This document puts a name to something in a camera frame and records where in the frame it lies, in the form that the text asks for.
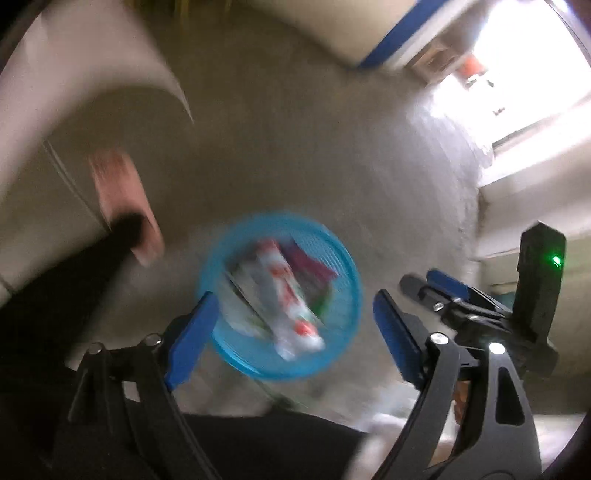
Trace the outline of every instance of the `gray floor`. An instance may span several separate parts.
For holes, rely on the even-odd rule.
[[[185,30],[161,14],[146,21],[195,123],[167,94],[128,89],[97,98],[50,137],[95,208],[86,157],[125,148],[167,241],[153,267],[126,269],[85,341],[123,346],[161,330],[193,305],[199,269],[228,225],[251,212],[289,210],[341,238],[365,305],[359,334],[336,363],[272,388],[347,424],[395,407],[383,405],[399,375],[372,321],[372,296],[387,288],[415,311],[397,292],[401,275],[431,267],[461,273],[475,234],[482,154],[411,73],[350,69],[246,7],[235,6],[226,21],[211,5],[197,7]],[[99,232],[40,151],[0,206],[0,273],[19,285]],[[177,395],[186,410],[219,414],[256,413],[266,400],[213,351]]]

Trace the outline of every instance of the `blue plastic basket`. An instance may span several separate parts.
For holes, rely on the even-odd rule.
[[[290,380],[307,377],[326,368],[354,337],[361,313],[362,293],[359,274],[341,242],[323,225],[308,219],[280,213],[255,215],[236,224],[210,253],[203,267],[198,294],[217,293],[225,272],[226,259],[254,241],[273,237],[293,238],[311,257],[338,273],[334,294],[323,316],[320,329],[326,348],[308,353],[295,361],[283,360],[270,340],[243,335],[220,318],[212,335],[222,358],[240,372],[261,380]]]

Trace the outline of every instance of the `blue stripe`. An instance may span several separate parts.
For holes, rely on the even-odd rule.
[[[376,67],[388,60],[446,1],[448,0],[418,0],[359,67]]]

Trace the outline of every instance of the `blue and white wall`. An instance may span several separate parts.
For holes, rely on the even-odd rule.
[[[396,70],[476,0],[249,0],[345,62]]]

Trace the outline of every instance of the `screw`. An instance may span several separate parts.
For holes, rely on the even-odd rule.
[[[144,343],[148,346],[156,346],[162,343],[162,337],[157,333],[150,333],[144,338]]]
[[[505,347],[502,346],[500,343],[492,342],[489,344],[488,349],[494,353],[495,355],[502,355],[505,353]]]
[[[103,344],[100,342],[95,342],[95,343],[91,343],[90,346],[88,347],[88,353],[90,353],[91,355],[96,355],[97,353],[100,353],[103,349]]]
[[[449,343],[449,338],[447,338],[447,335],[444,335],[440,332],[432,333],[429,338],[433,343],[436,343],[438,345],[445,345],[446,343]]]

